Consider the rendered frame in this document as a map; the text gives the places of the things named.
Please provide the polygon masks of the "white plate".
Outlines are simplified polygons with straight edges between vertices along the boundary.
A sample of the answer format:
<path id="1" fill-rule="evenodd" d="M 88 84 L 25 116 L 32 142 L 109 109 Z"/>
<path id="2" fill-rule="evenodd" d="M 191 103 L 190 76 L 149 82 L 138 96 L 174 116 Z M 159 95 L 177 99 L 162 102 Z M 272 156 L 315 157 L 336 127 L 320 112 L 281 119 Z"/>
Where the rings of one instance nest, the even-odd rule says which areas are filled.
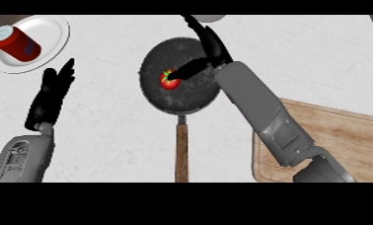
<path id="1" fill-rule="evenodd" d="M 20 62 L 0 50 L 0 72 L 7 74 L 26 73 L 44 66 L 59 55 L 69 38 L 69 24 L 59 15 L 34 15 L 13 24 L 41 46 L 38 58 Z"/>

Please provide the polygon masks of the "wooden cutting board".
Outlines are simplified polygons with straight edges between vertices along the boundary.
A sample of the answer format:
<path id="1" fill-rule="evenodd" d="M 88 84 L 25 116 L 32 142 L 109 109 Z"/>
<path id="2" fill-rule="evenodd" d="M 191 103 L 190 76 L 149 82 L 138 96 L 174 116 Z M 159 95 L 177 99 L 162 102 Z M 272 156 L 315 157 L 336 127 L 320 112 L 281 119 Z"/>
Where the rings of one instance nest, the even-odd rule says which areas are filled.
<path id="1" fill-rule="evenodd" d="M 284 107 L 321 146 L 359 183 L 373 183 L 373 115 L 281 99 Z M 252 173 L 261 183 L 290 183 L 308 165 L 281 167 L 256 134 L 252 134 Z"/>

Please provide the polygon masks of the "red can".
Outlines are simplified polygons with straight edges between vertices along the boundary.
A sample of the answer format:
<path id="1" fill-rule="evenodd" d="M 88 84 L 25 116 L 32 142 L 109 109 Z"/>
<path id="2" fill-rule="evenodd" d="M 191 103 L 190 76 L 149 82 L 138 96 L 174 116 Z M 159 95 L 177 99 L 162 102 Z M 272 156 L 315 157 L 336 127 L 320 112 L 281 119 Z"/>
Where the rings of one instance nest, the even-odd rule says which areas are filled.
<path id="1" fill-rule="evenodd" d="M 41 46 L 13 26 L 0 27 L 0 49 L 20 62 L 29 62 L 41 54 Z"/>

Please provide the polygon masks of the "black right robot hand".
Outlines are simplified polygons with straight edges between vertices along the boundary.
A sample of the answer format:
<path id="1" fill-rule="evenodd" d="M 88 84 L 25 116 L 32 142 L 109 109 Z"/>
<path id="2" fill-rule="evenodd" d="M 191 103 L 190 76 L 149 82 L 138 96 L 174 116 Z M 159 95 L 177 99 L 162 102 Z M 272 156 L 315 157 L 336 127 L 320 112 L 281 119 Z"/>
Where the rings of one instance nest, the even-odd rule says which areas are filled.
<path id="1" fill-rule="evenodd" d="M 169 80 L 187 80 L 203 71 L 208 66 L 218 67 L 233 61 L 224 43 L 209 26 L 203 26 L 191 15 L 184 15 L 187 26 L 199 37 L 205 57 L 193 59 L 168 76 Z"/>

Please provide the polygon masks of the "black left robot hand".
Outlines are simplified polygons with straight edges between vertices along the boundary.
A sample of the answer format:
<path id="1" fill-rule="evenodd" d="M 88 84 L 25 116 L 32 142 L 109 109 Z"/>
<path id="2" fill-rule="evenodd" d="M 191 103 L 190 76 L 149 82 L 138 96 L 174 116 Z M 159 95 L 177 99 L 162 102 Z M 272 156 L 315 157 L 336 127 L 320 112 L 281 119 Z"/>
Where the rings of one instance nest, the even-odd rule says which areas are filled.
<path id="1" fill-rule="evenodd" d="M 45 122 L 57 122 L 62 110 L 62 100 L 73 81 L 73 59 L 70 59 L 57 71 L 47 68 L 42 74 L 40 92 L 31 103 L 25 121 L 25 128 L 37 131 L 38 125 Z"/>

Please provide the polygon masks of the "grey round object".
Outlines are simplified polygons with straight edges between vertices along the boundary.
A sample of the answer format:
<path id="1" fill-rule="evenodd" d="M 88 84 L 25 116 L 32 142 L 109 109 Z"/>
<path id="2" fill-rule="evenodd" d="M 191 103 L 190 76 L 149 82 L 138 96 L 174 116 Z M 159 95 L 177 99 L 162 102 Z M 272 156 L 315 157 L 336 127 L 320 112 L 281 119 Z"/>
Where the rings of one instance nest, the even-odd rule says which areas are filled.
<path id="1" fill-rule="evenodd" d="M 200 23 L 214 23 L 219 21 L 225 15 L 191 15 Z"/>

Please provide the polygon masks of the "red tomato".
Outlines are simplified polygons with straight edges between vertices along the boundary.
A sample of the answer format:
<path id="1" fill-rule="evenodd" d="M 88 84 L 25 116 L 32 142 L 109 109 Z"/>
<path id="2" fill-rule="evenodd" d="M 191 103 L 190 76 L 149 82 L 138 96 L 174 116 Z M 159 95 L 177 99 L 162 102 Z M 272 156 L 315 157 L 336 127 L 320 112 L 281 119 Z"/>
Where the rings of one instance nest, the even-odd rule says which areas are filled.
<path id="1" fill-rule="evenodd" d="M 168 76 L 172 72 L 174 72 L 174 69 L 166 69 L 162 71 L 162 74 L 160 74 L 160 86 L 163 87 L 165 90 L 174 90 L 180 86 L 180 83 L 181 83 L 180 79 L 174 79 L 174 80 L 168 79 Z"/>

